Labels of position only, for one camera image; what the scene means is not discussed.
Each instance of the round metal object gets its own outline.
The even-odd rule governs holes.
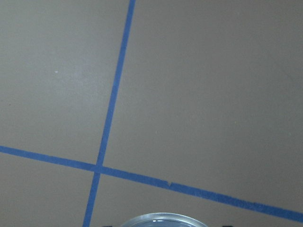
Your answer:
[[[152,213],[130,219],[121,227],[207,227],[207,225],[180,214]]]

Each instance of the metal rim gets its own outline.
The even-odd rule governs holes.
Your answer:
[[[134,225],[142,224],[148,221],[153,220],[168,220],[168,221],[178,221],[184,224],[190,224],[194,227],[207,227],[202,222],[190,218],[185,215],[181,214],[174,214],[174,213],[151,213],[151,214],[144,214],[141,216],[137,216],[129,221],[125,222],[121,227],[133,227]]]

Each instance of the blue painter's tape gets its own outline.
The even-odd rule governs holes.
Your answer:
[[[116,100],[117,100],[117,95],[118,95],[118,90],[119,90],[120,78],[122,75],[122,69],[123,69],[123,64],[124,64],[124,59],[125,59],[125,54],[126,54],[128,37],[129,37],[131,24],[132,24],[134,6],[135,6],[135,0],[130,0],[129,6],[128,6],[128,12],[127,12],[127,16],[126,16],[126,22],[125,22],[122,42],[121,42],[121,47],[120,47],[120,53],[119,53],[115,78],[114,78],[114,83],[113,83],[112,92],[110,95],[106,120],[105,120],[105,124],[104,124],[99,154],[98,154],[97,163],[96,163],[96,167],[97,167],[96,171],[103,166],[109,132],[110,132],[110,128],[111,128],[111,124],[112,124],[112,120],[113,120],[113,115],[114,115],[114,110],[115,110],[115,105],[116,105]],[[92,184],[91,184],[91,189],[90,189],[90,193],[89,193],[89,201],[88,201],[88,205],[86,207],[86,212],[85,212],[84,221],[83,221],[83,227],[88,227],[90,224],[91,215],[93,212],[95,198],[96,198],[96,194],[97,194],[97,190],[98,190],[99,180],[100,180],[100,174],[95,173]]]
[[[117,99],[118,90],[119,90],[120,78],[122,75],[122,69],[123,69],[123,64],[124,64],[124,59],[125,59],[125,54],[126,54],[128,37],[129,37],[131,24],[132,24],[134,6],[135,6],[135,0],[130,0],[129,6],[128,6],[128,12],[127,12],[127,16],[126,16],[125,28],[124,28],[122,42],[121,42],[121,47],[120,47],[120,54],[119,54],[119,58],[118,58],[114,83],[113,83],[113,87],[112,87],[112,93],[110,95],[107,116],[106,116],[105,125],[104,125],[104,129],[103,129],[103,135],[102,135],[102,139],[101,139],[101,146],[100,146],[99,155],[97,158],[98,166],[102,166],[103,161],[104,161],[110,127],[111,127],[112,120],[113,120],[116,99]]]
[[[86,206],[83,227],[89,227],[89,225],[90,225],[91,215],[93,213],[93,209],[94,209],[94,205],[95,205],[99,181],[100,181],[100,174],[94,173],[90,192],[89,192],[89,200],[88,200],[87,206]]]
[[[114,176],[126,180],[136,181],[143,184],[148,184],[160,188],[166,188],[169,189],[169,184],[167,181],[160,180],[157,178],[139,175],[139,174],[133,174],[126,171],[118,170],[118,169],[112,169],[109,167],[102,167],[101,173],[109,176]]]
[[[214,193],[194,187],[189,187],[186,185],[178,184],[178,183],[172,183],[169,187],[170,190],[173,190],[175,192],[181,192],[188,195],[193,195],[196,197],[200,197],[207,200],[212,200],[215,202],[225,203],[234,207],[243,208],[246,210],[252,210],[264,214],[269,214],[272,216],[276,216],[279,218],[285,218],[292,221],[298,221],[303,222],[303,214],[292,211],[292,210],[286,210],[283,208],[273,207],[261,203],[256,202],[249,202],[245,200],[240,200],[228,195],[223,195],[219,193]]]
[[[215,202],[224,203],[227,205],[231,205],[234,207],[246,209],[246,210],[252,210],[264,214],[269,214],[271,216],[276,216],[279,218],[285,218],[292,221],[298,221],[303,222],[303,213],[299,213],[292,210],[286,210],[283,208],[273,207],[261,203],[255,203],[255,202],[249,202],[245,200],[240,200],[228,195],[223,195],[215,192],[206,191],[199,188],[194,188],[190,186],[186,186],[183,184],[178,183],[171,183],[169,184],[167,181],[160,180],[154,177],[129,173],[126,171],[118,170],[118,169],[112,169],[109,167],[102,167],[101,173],[109,176],[114,176],[134,182],[139,182],[147,185],[156,186],[159,188],[168,189],[175,192],[180,192],[187,195],[196,196],[199,198],[212,200]]]
[[[19,149],[15,149],[15,148],[8,148],[8,147],[0,146],[0,152],[5,153],[5,154],[19,156],[19,157],[25,157],[25,158],[29,158],[29,159],[39,160],[39,161],[43,161],[43,162],[53,163],[53,164],[57,164],[57,165],[69,166],[69,167],[73,167],[73,168],[77,168],[77,169],[84,169],[84,170],[93,171],[93,172],[96,170],[96,166],[94,164],[70,160],[70,159],[61,158],[61,157],[54,157],[54,156],[49,156],[49,155],[38,154],[38,153],[25,151],[25,150],[19,150]]]

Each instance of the floor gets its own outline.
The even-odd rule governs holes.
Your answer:
[[[302,12],[0,1],[1,226],[301,226]]]

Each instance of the gray surface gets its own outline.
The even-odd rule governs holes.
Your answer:
[[[302,211],[302,2],[173,2],[136,5],[105,165]]]
[[[91,227],[118,227],[131,218],[155,212],[187,215],[208,227],[301,226],[297,222],[109,176],[102,176],[100,186]]]
[[[127,5],[0,2],[0,145],[96,162]]]
[[[126,0],[0,1],[0,145],[95,163]],[[303,2],[138,0],[105,165],[302,210]],[[92,173],[0,153],[1,226],[82,226]],[[91,226],[300,224],[101,176]]]
[[[92,173],[0,153],[2,227],[82,226]]]

